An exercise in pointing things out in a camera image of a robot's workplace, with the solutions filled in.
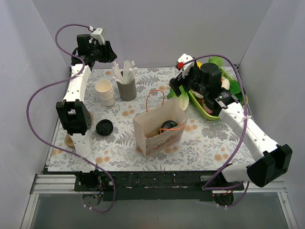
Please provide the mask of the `black cup lid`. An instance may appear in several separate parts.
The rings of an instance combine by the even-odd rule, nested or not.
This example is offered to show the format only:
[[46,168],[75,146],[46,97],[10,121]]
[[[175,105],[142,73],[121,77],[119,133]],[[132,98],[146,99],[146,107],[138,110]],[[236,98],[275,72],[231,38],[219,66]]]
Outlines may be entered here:
[[161,125],[161,132],[165,132],[167,129],[172,129],[174,127],[176,127],[178,124],[173,121],[173,120],[168,120],[165,121],[162,125]]

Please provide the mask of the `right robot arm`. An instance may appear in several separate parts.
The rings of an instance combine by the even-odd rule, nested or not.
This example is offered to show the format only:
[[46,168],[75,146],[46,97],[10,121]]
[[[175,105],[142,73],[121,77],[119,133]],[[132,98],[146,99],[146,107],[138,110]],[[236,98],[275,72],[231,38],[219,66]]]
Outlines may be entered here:
[[181,88],[203,96],[205,105],[227,123],[251,152],[253,164],[227,165],[215,178],[220,189],[228,189],[233,182],[251,181],[264,187],[288,171],[292,149],[271,139],[253,119],[245,114],[246,105],[222,87],[222,72],[214,63],[189,68],[187,75],[179,73],[169,86],[177,96]]

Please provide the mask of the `brown paper bag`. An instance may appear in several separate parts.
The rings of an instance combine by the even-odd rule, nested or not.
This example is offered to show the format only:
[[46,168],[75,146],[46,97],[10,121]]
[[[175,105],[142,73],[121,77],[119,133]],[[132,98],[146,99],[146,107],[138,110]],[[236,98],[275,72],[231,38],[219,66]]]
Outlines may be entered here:
[[[168,120],[173,120],[178,125],[172,129],[167,129],[162,133],[161,125]],[[180,108],[176,98],[166,100],[165,95],[163,94],[161,105],[152,109],[148,108],[148,99],[146,99],[145,111],[141,114],[137,114],[133,118],[136,144],[142,154],[145,157],[151,157],[164,150],[166,147],[179,142],[183,135],[187,120],[188,115]],[[145,137],[146,134],[155,132],[159,132],[160,134],[153,138]]]

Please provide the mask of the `single cardboard cup carrier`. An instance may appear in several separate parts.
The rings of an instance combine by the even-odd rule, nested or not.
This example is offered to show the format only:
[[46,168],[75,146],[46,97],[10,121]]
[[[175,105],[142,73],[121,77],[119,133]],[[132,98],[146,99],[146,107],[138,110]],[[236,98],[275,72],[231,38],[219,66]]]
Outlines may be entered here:
[[159,132],[155,132],[155,133],[148,133],[145,135],[146,138],[153,138],[155,136],[158,136],[160,133]]

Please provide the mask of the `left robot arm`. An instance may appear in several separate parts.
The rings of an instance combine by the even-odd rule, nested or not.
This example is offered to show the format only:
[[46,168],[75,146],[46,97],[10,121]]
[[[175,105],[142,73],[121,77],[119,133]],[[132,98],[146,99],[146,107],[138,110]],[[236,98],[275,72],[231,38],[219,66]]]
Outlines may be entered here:
[[79,180],[89,190],[96,191],[101,187],[101,178],[92,165],[89,130],[92,125],[91,113],[84,104],[84,95],[92,67],[96,62],[113,62],[117,55],[110,42],[101,35],[80,34],[77,36],[77,48],[72,53],[71,76],[67,92],[61,102],[56,103],[56,110],[64,130],[73,142],[75,153],[81,157]]

